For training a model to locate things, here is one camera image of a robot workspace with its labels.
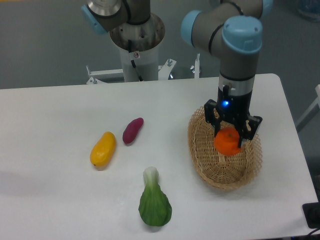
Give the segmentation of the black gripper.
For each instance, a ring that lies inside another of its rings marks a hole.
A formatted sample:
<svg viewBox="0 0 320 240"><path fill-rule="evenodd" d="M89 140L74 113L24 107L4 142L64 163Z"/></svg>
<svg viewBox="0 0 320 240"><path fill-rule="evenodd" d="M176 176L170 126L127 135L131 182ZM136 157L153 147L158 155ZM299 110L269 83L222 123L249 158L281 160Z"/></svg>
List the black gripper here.
<svg viewBox="0 0 320 240"><path fill-rule="evenodd" d="M253 140L255 137L263 118L260 116L249 115L250 102L252 97L252 90L245 95L231 95L224 96L223 90L218 88L217 102L209 99L204 104L205 121L211 124L214 129L214 137L217 136L221 129L221 122L225 121L238 126L237 130L239 134L238 147ZM227 120L221 120L220 118L225 114Z"/></svg>

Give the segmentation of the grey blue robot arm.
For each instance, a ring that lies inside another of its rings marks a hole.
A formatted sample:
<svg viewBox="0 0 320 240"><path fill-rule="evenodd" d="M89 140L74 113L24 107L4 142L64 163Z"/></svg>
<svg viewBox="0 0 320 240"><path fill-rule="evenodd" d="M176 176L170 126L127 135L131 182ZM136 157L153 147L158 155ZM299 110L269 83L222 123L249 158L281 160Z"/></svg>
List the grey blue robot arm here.
<svg viewBox="0 0 320 240"><path fill-rule="evenodd" d="M222 0L209 12L190 11L180 34L193 48L220 61L217 100L204 106L205 120L215 133L221 123L232 124L238 145L252 140L262 122L249 108L262 47L260 19L273 7L271 0ZM151 12L148 0L89 0L81 8L98 34L109 33L124 54L122 69L128 82L158 79L157 47L165 36L162 20Z"/></svg>

